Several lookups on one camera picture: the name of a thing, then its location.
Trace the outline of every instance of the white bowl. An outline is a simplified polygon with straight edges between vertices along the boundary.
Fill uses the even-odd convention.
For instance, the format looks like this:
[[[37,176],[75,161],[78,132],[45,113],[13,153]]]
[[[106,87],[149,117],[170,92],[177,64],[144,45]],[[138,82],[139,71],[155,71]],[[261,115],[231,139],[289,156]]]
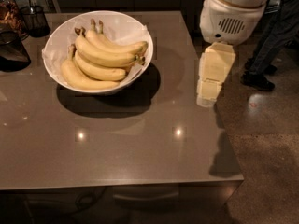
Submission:
[[[76,89],[64,80],[61,73],[61,63],[67,56],[68,47],[75,43],[77,37],[75,28],[90,28],[91,19],[96,22],[101,20],[104,24],[104,33],[111,40],[119,44],[129,44],[132,42],[145,40],[149,43],[145,53],[145,63],[138,65],[129,73],[118,87],[107,90],[83,90]],[[120,12],[114,11],[93,11],[78,15],[62,25],[60,25],[50,36],[45,48],[43,49],[43,60],[49,75],[60,85],[78,92],[96,93],[110,95],[132,84],[148,68],[153,54],[153,43],[147,27],[136,19]]]

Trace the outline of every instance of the gray countertop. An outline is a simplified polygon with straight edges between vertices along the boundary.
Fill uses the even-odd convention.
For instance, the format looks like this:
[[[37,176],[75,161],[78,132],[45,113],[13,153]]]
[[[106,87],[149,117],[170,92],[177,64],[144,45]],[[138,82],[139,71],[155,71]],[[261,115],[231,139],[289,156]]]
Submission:
[[[112,96],[76,93],[32,62],[0,72],[0,189],[242,181],[217,108],[196,104],[198,58],[180,12],[127,13],[148,26],[147,72]],[[51,30],[78,14],[47,14]]]

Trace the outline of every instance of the vent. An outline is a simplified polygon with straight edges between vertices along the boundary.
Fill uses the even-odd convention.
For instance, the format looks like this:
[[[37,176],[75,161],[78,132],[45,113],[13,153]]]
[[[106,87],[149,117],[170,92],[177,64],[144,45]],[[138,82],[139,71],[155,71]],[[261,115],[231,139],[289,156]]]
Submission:
[[[238,19],[223,19],[218,25],[227,34],[238,34],[245,28],[244,22]]]

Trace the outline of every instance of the black shoe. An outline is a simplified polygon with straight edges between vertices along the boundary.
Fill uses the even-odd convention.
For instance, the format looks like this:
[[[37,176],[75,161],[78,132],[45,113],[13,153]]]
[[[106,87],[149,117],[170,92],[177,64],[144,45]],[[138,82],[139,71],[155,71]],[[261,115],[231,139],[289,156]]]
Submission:
[[[241,77],[241,83],[259,91],[272,91],[275,88],[275,85],[268,81],[263,75],[252,75],[248,71]]]
[[[244,65],[245,69],[249,70],[251,68],[253,62],[254,62],[253,58],[249,58]],[[265,68],[265,70],[263,72],[267,75],[273,75],[276,71],[277,71],[277,68],[274,65],[269,64],[268,67]]]

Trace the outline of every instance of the jar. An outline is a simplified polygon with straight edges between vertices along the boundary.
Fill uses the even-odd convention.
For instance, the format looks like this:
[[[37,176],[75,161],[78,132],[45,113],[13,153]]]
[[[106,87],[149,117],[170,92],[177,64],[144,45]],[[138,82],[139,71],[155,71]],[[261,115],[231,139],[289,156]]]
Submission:
[[[12,30],[20,39],[28,36],[15,0],[0,0],[0,32]]]

